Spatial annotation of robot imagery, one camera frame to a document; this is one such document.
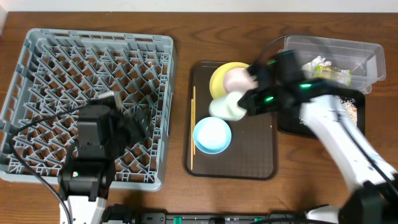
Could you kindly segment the green yellow snack wrapper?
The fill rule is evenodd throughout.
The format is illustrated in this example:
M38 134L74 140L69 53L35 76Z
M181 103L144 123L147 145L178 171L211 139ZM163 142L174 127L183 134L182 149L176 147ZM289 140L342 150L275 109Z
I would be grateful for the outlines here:
M313 73L314 77L326 78L334 80L346 86L351 85L351 71L342 70L332 66L317 65Z

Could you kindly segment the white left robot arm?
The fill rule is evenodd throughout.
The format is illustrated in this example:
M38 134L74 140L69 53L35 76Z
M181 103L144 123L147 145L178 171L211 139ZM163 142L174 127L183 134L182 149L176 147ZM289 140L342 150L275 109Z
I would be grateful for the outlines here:
M100 223L115 160L151 135L150 118L146 110L127 118L115 106L89 105L80 110L77 127L78 140L71 146L77 156L68 156L58 175L64 215L73 223Z

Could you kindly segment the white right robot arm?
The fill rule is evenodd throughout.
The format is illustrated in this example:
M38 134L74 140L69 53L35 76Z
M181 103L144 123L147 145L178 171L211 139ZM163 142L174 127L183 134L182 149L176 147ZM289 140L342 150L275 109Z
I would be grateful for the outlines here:
M264 223L397 223L397 171L370 145L337 97L347 91L324 78L305 78L293 66L286 70L254 63L247 69L257 88L238 105L248 115L299 109L299 118L323 144L351 192L341 208L318 207L303 218L265 219Z

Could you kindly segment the pale green cup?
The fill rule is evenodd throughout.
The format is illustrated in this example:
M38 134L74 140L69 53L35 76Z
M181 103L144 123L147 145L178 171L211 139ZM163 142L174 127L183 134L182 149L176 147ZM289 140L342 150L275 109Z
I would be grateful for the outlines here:
M209 114L226 121L239 121L247 113L246 109L238 105L243 95L243 92L233 91L214 99L209 105Z

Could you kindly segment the white pink bowl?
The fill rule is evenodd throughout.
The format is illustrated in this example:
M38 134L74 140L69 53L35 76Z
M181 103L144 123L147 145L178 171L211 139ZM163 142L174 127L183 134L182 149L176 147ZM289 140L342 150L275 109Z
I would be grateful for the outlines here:
M256 89L258 82L249 74L246 68L234 68L226 73L223 88L227 93L233 91L247 92Z

